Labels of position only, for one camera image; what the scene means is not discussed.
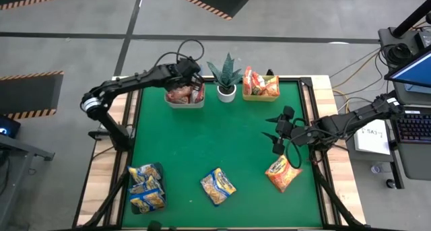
green table surface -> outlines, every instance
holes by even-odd
[[[135,215],[127,196],[123,227],[147,227],[151,220],[164,227],[321,227],[308,147],[300,148],[302,173],[284,193],[265,175],[277,160],[271,140],[261,133],[275,133],[275,123],[265,119],[277,117],[285,105],[293,107],[295,117],[303,117],[298,83],[280,82],[275,102],[244,101],[238,85],[235,100],[223,103],[214,84],[205,86],[200,109],[173,109],[165,103],[163,89],[144,90],[132,166],[163,165],[167,205]],[[200,184],[216,167],[237,189],[217,207]]]

keyboard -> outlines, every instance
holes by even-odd
[[[431,108],[408,108],[392,126],[401,143],[431,144]]]

wooden table frame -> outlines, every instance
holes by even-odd
[[[311,76],[280,76],[286,81],[299,80],[302,84],[300,90],[301,100],[305,118],[308,122],[326,115],[337,114],[337,107],[333,97],[331,83],[327,75]],[[137,125],[139,119],[139,109],[141,106],[141,91],[131,92],[118,96],[112,103],[109,113],[114,120],[122,125]],[[338,141],[337,145],[345,147],[345,141]],[[112,146],[109,139],[97,141],[95,143],[93,156]],[[127,152],[116,152],[114,150],[98,156],[90,163],[88,175],[84,183],[81,198],[79,200],[73,227],[85,224],[100,207],[112,189],[116,179],[125,169],[126,163],[131,162],[131,154]],[[354,217],[365,223],[362,206],[359,199],[358,190],[354,180],[352,166],[349,155],[345,150],[333,147],[327,155],[323,156],[323,161],[319,164],[321,172],[335,189],[338,197],[349,209]],[[124,209],[124,188],[116,195],[112,205],[108,208],[104,218],[98,226],[121,227]],[[317,195],[324,224],[346,224],[345,220],[335,211],[334,204],[331,203],[326,192],[317,187]]]

computer screen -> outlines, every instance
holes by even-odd
[[[390,71],[385,79],[416,86],[431,87],[431,47],[425,48],[408,63]]]

concrete floor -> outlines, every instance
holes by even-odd
[[[56,0],[0,11],[0,32],[125,34],[135,1]],[[184,0],[143,0],[133,33],[375,39],[379,28],[396,26],[423,1],[250,0],[228,22]],[[231,52],[237,68],[252,65],[261,73],[271,68],[280,75],[331,75],[378,48],[377,44],[203,43],[205,56],[200,63],[204,74],[209,73],[206,61],[222,64],[226,53]],[[122,39],[0,37],[0,76],[65,71],[57,114],[22,120],[19,138],[56,152],[56,156],[50,163],[33,163],[38,172],[25,181],[13,222],[29,223],[31,230],[70,228],[94,146],[87,131],[97,126],[81,112],[79,102],[84,92],[113,75],[122,44]],[[148,69],[162,53],[175,51],[179,44],[132,40],[121,74]],[[183,50],[187,55],[200,53],[194,44]],[[164,62],[172,60],[166,57]],[[332,78],[333,85],[358,66]],[[384,65],[378,66],[386,72]],[[378,73],[370,63],[338,89],[351,92],[375,79]],[[386,90],[380,88],[382,84],[353,96],[371,100]],[[343,104],[340,97],[337,103]],[[361,104],[352,103],[351,107]],[[391,175],[373,175],[371,164],[352,161],[367,223],[379,228],[429,230],[431,183],[404,178],[406,189],[390,190],[385,180]]]

